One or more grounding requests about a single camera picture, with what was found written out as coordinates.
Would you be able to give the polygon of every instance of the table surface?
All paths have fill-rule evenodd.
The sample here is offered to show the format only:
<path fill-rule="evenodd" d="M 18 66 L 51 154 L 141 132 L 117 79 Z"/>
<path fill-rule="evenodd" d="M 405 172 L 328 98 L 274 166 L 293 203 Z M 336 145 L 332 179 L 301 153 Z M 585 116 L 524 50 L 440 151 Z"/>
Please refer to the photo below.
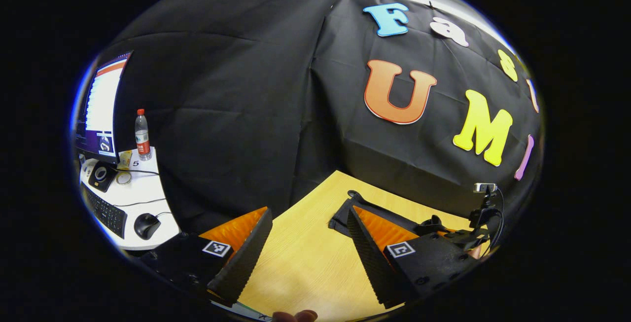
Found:
<path fill-rule="evenodd" d="M 142 161 L 138 156 L 138 150 L 133 149 L 131 151 L 129 169 L 159 173 L 158 163 L 156 162 L 156 149 L 151 147 L 151 151 L 153 152 L 151 154 L 151 159 Z M 149 173 L 129 172 L 132 177 L 130 183 L 119 184 L 116 180 L 113 180 L 107 192 L 94 189 L 88 184 L 88 178 L 90 177 L 90 173 L 92 173 L 96 163 L 97 160 L 95 159 L 89 159 L 83 163 L 80 172 L 81 182 L 84 183 L 89 190 L 97 194 L 97 196 L 112 205 L 129 205 L 132 203 L 141 203 L 165 197 L 164 191 L 162 191 L 160 176 Z M 95 219 L 101 228 L 103 228 L 103 231 L 107 234 L 112 243 L 123 250 L 152 250 L 153 248 L 156 248 L 160 244 L 166 242 L 174 235 L 180 233 L 180 227 L 175 222 L 172 214 L 163 214 L 158 217 L 160 220 L 160 227 L 158 227 L 151 238 L 147 241 L 138 237 L 134 231 L 134 222 L 141 214 L 149 213 L 157 215 L 162 212 L 171 212 L 171 208 L 169 208 L 169 204 L 166 200 L 119 208 L 127 214 L 127 221 L 125 222 L 125 230 L 123 234 L 125 239 L 120 238 L 103 223 L 101 223 L 101 221 L 98 221 L 96 218 Z"/>
<path fill-rule="evenodd" d="M 273 227 L 239 302 L 271 316 L 311 309 L 318 322 L 377 315 L 377 302 L 353 240 L 327 224 L 355 190 L 367 201 L 420 223 L 438 215 L 447 228 L 470 229 L 469 220 L 419 205 L 341 172 L 273 220 Z"/>

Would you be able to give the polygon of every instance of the wooden table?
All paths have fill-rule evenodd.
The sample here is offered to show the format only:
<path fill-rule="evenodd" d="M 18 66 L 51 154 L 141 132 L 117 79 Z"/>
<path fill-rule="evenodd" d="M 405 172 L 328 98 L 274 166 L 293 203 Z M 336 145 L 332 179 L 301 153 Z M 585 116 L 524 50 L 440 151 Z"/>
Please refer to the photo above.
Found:
<path fill-rule="evenodd" d="M 353 240 L 327 227 L 351 189 L 417 223 L 438 215 L 447 228 L 470 229 L 468 219 L 419 205 L 336 171 L 274 219 L 239 302 L 268 316 L 275 311 L 295 314 L 311 309 L 318 313 L 318 322 L 354 320 L 403 306 L 387 310 L 377 302 Z"/>

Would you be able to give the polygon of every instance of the water bottle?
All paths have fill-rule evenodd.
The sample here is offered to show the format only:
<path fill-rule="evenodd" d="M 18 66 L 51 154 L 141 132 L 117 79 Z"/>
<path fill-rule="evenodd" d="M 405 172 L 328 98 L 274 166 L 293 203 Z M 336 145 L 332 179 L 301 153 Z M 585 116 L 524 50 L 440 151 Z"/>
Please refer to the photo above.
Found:
<path fill-rule="evenodd" d="M 151 159 L 151 147 L 149 147 L 149 127 L 147 126 L 147 119 L 144 117 L 144 109 L 139 108 L 136 111 L 138 117 L 136 117 L 136 147 L 138 147 L 138 155 L 140 160 Z"/>

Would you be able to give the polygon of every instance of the computer mouse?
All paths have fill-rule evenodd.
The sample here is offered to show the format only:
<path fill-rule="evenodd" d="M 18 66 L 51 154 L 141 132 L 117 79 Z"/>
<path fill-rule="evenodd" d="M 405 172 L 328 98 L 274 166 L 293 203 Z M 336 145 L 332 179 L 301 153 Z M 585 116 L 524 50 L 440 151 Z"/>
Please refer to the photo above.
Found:
<path fill-rule="evenodd" d="M 145 241 L 151 238 L 158 227 L 160 227 L 160 220 L 152 214 L 141 214 L 134 222 L 134 231 Z"/>

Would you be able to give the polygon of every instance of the yellow letter m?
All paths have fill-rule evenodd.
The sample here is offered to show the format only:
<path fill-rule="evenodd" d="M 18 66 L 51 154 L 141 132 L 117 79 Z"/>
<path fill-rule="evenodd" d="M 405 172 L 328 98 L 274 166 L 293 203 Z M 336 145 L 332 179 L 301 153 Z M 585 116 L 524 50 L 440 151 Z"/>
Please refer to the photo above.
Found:
<path fill-rule="evenodd" d="M 512 117 L 506 110 L 498 111 L 491 122 L 487 99 L 477 91 L 467 90 L 465 95 L 469 99 L 469 112 L 464 120 L 460 135 L 454 136 L 454 144 L 465 151 L 473 148 L 473 134 L 475 133 L 475 153 L 484 152 L 484 160 L 498 167 L 502 163 L 502 152 L 512 125 Z"/>

